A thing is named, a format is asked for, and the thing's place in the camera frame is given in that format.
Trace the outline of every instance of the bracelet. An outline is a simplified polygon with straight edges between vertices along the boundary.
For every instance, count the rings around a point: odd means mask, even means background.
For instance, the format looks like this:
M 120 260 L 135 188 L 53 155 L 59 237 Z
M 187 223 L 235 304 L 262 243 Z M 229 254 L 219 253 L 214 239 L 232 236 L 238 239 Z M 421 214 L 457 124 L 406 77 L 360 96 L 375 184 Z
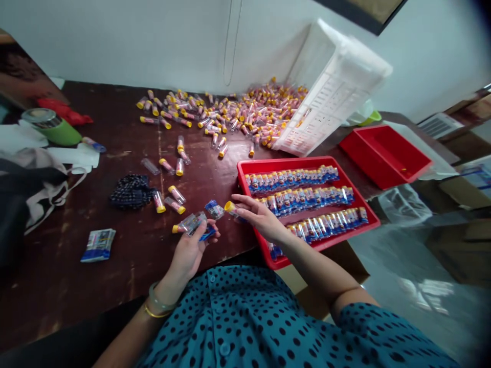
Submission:
M 175 308 L 175 304 L 172 304 L 172 305 L 165 305 L 165 304 L 162 304 L 158 299 L 157 297 L 155 296 L 155 293 L 154 293 L 154 288 L 155 286 L 158 284 L 158 282 L 154 282 L 152 285 L 150 285 L 150 288 L 148 289 L 148 297 L 150 298 L 150 300 L 157 306 L 159 307 L 160 309 L 163 309 L 165 311 L 167 310 L 172 310 Z
M 150 317 L 153 317 L 153 318 L 163 318 L 163 317 L 167 317 L 170 314 L 170 312 L 172 312 L 172 311 L 165 312 L 164 314 L 161 314 L 161 315 L 153 314 L 152 312 L 150 312 L 150 310 L 147 307 L 147 304 L 145 303 L 145 312 L 147 312 L 147 314 Z

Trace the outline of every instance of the polka dot fabric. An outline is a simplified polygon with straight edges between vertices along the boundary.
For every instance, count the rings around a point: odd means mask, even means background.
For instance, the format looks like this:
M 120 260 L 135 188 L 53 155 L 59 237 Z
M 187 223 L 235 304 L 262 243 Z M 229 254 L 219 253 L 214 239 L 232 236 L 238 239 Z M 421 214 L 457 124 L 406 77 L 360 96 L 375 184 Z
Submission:
M 273 271 L 225 266 L 192 280 L 138 367 L 456 367 L 405 319 L 365 303 L 339 326 L 301 309 Z

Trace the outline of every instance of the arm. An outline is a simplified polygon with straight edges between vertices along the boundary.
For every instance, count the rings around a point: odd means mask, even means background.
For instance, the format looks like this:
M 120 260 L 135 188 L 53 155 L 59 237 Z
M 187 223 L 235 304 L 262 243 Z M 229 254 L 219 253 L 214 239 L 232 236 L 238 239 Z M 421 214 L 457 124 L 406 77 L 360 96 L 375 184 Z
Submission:
M 279 246 L 306 283 L 324 295 L 334 320 L 350 303 L 378 305 L 348 272 L 288 231 L 264 204 L 239 194 L 232 195 L 232 198 L 241 202 L 237 204 L 241 207 L 238 210 L 240 215 L 267 241 Z
M 210 242 L 216 243 L 220 236 L 214 220 L 208 223 L 215 227 L 217 232 L 210 238 Z M 198 271 L 206 243 L 198 242 L 206 231 L 206 223 L 200 224 L 192 237 L 183 234 L 177 244 L 174 257 L 169 270 L 164 278 L 155 286 L 155 297 L 165 305 L 176 304 L 186 287 Z M 151 343 L 165 318 L 154 318 L 145 311 L 145 305 L 154 315 L 162 315 L 162 309 L 149 298 L 136 312 L 131 321 L 114 339 L 109 347 L 102 353 L 94 367 L 130 367 L 134 366 L 149 343 Z

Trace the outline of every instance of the gold bangle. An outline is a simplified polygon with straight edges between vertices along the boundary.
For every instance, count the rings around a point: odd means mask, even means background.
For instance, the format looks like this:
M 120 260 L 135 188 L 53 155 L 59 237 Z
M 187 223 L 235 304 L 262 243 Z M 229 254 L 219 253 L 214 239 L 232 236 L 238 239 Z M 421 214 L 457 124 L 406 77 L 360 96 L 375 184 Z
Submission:
M 163 317 L 167 317 L 170 314 L 170 312 L 172 312 L 172 311 L 168 311 L 167 313 L 164 313 L 162 315 L 153 314 L 152 312 L 150 312 L 150 310 L 147 307 L 147 304 L 145 303 L 145 312 L 147 312 L 147 314 L 150 317 L 153 317 L 153 318 L 163 318 Z

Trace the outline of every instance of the hand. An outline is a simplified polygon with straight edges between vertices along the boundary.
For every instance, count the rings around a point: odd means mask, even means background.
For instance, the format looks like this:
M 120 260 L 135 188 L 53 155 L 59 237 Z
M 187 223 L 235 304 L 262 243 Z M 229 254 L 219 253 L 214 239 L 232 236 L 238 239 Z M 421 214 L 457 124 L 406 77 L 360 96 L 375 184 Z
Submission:
M 172 258 L 169 271 L 167 272 L 168 274 L 173 275 L 174 279 L 184 278 L 185 281 L 188 282 L 194 277 L 198 271 L 203 252 L 205 251 L 208 242 L 216 243 L 218 241 L 217 238 L 220 237 L 215 222 L 215 220 L 211 219 L 208 219 L 207 222 L 202 221 L 192 237 L 187 234 L 181 236 L 181 240 L 179 240 L 179 243 L 177 243 L 177 247 L 175 248 L 174 258 Z M 206 232 L 207 224 L 212 225 L 216 233 L 208 238 L 206 242 L 200 242 L 199 239 Z
M 291 232 L 263 203 L 240 194 L 232 194 L 232 199 L 241 202 L 235 204 L 238 207 L 237 213 L 249 221 L 270 243 L 283 244 L 291 235 Z

